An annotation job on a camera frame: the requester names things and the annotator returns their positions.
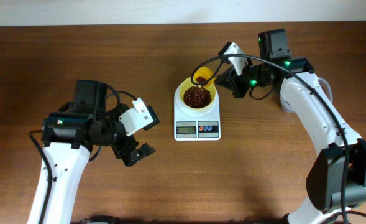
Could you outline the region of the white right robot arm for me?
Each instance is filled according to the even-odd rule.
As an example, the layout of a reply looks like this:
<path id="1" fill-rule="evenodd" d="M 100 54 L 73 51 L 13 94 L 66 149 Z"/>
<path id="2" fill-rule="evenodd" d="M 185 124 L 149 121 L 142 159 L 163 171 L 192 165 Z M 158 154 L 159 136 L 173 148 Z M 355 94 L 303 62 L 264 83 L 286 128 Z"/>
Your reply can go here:
<path id="1" fill-rule="evenodd" d="M 366 140 L 337 112 L 304 57 L 293 57 L 284 29 L 259 33 L 260 57 L 246 55 L 232 42 L 219 52 L 229 68 L 216 84 L 235 98 L 270 86 L 282 107 L 297 114 L 317 158 L 306 178 L 307 198 L 286 214 L 284 223 L 333 223 L 366 202 Z"/>

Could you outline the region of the yellow plastic measuring scoop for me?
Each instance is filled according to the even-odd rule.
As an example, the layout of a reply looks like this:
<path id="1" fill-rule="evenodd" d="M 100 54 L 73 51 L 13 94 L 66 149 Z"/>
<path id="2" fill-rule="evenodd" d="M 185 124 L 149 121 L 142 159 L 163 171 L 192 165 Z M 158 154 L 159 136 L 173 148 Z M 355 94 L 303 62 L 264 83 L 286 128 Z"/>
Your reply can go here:
<path id="1" fill-rule="evenodd" d="M 202 83 L 206 80 L 209 80 L 206 84 L 202 85 L 203 87 L 208 88 L 214 83 L 214 80 L 216 79 L 213 75 L 213 71 L 208 67 L 200 67 L 194 73 L 193 79 L 195 83 Z"/>

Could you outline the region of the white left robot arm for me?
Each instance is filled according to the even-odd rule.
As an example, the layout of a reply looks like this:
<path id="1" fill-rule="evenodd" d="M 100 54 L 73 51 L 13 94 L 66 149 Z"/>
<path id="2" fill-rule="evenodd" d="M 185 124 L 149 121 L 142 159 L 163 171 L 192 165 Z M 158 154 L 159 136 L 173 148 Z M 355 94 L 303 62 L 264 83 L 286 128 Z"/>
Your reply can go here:
<path id="1" fill-rule="evenodd" d="M 71 222 L 81 176 L 87 163 L 97 156 L 93 147 L 111 147 L 126 167 L 155 152 L 134 137 L 138 130 L 148 130 L 160 122 L 153 108 L 134 98 L 132 107 L 118 100 L 113 109 L 106 110 L 109 92 L 120 97 L 108 84 L 78 80 L 73 101 L 43 122 L 38 131 L 41 140 L 31 137 L 42 164 L 29 223 Z"/>

